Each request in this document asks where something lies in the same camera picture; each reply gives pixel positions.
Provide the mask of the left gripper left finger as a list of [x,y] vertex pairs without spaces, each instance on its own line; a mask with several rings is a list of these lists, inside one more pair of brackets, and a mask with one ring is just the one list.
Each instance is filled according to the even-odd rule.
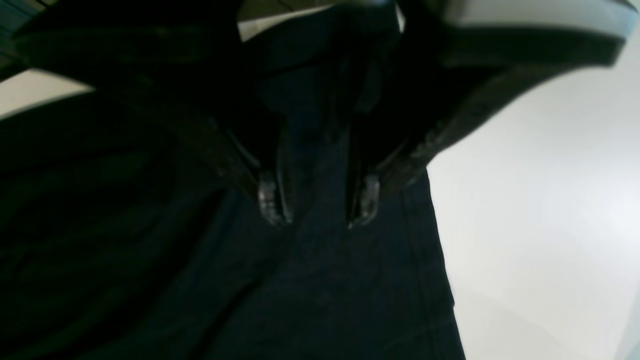
[[17,0],[14,65],[89,85],[174,133],[218,175],[293,220],[282,116],[260,100],[242,0]]

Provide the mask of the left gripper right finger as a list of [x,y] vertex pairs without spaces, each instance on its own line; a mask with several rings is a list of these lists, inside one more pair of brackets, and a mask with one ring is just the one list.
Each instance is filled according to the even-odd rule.
[[628,0],[398,0],[404,27],[349,129],[347,223],[363,226],[443,150],[519,96],[613,66],[638,22]]

